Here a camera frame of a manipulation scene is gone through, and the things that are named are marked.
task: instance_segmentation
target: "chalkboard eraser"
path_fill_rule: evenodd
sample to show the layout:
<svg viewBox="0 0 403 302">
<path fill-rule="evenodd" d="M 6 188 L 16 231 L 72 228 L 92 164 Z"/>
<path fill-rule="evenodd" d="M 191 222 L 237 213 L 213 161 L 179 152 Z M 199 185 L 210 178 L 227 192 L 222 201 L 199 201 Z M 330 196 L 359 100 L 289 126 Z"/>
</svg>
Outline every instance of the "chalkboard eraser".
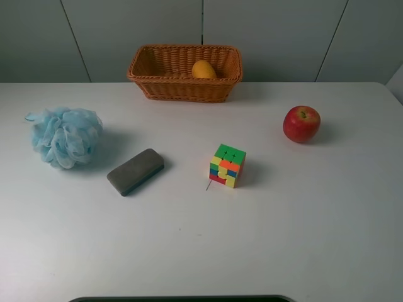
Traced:
<svg viewBox="0 0 403 302">
<path fill-rule="evenodd" d="M 122 196 L 127 196 L 163 168 L 163 157 L 153 149 L 147 149 L 113 169 L 106 178 Z"/>
</svg>

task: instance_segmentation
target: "blue bath sponge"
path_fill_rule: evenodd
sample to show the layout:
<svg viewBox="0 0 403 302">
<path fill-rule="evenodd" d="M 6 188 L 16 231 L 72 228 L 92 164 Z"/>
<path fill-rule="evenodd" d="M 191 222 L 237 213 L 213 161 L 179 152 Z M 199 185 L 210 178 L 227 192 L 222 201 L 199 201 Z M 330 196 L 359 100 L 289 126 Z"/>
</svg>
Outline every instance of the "blue bath sponge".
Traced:
<svg viewBox="0 0 403 302">
<path fill-rule="evenodd" d="M 57 108 L 40 115 L 28 114 L 33 123 L 32 146 L 52 167 L 70 169 L 90 162 L 102 134 L 102 122 L 94 111 Z"/>
</svg>

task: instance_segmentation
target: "mango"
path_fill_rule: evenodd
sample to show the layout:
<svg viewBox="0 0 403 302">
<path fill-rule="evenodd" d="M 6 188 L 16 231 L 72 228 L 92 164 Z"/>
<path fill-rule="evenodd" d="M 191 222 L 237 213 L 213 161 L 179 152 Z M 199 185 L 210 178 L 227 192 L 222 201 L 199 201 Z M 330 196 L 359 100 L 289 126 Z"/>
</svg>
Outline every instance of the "mango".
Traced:
<svg viewBox="0 0 403 302">
<path fill-rule="evenodd" d="M 217 78 L 214 68 L 206 60 L 197 61 L 191 69 L 191 75 L 203 79 Z"/>
</svg>

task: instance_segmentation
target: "wicker basket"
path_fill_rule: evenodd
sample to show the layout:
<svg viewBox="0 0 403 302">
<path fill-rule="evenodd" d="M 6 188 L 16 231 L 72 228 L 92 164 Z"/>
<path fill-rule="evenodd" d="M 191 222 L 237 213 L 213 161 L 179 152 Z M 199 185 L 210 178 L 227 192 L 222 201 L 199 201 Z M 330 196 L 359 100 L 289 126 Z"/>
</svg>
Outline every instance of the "wicker basket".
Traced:
<svg viewBox="0 0 403 302">
<path fill-rule="evenodd" d="M 217 79 L 193 78 L 198 60 L 208 61 Z M 222 103 L 242 79 L 241 55 L 229 46 L 146 45 L 137 51 L 127 77 L 149 99 Z"/>
</svg>

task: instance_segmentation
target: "apple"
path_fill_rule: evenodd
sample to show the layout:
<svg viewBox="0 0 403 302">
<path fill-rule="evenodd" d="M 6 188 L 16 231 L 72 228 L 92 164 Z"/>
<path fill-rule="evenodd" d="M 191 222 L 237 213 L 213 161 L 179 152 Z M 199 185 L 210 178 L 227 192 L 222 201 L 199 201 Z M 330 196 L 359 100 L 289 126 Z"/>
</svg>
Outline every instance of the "apple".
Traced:
<svg viewBox="0 0 403 302">
<path fill-rule="evenodd" d="M 285 116 L 283 131 L 286 137 L 296 143 L 308 142 L 319 129 L 321 116 L 309 106 L 296 106 Z"/>
</svg>

